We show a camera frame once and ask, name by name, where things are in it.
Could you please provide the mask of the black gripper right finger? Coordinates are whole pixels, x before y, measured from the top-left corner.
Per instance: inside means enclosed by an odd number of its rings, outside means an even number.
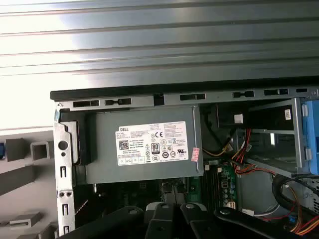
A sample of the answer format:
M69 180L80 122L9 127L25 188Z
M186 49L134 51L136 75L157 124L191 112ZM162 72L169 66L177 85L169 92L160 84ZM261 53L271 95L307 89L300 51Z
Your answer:
M199 204L180 207L197 239L301 239L295 233L229 207L210 215Z

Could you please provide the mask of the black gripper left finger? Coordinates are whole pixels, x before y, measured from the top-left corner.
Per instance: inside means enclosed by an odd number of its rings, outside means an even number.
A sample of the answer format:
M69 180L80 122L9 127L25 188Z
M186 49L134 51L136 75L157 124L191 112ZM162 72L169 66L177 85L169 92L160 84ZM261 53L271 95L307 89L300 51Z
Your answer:
M174 205L156 203L154 210L126 206L83 225L61 239L172 239Z

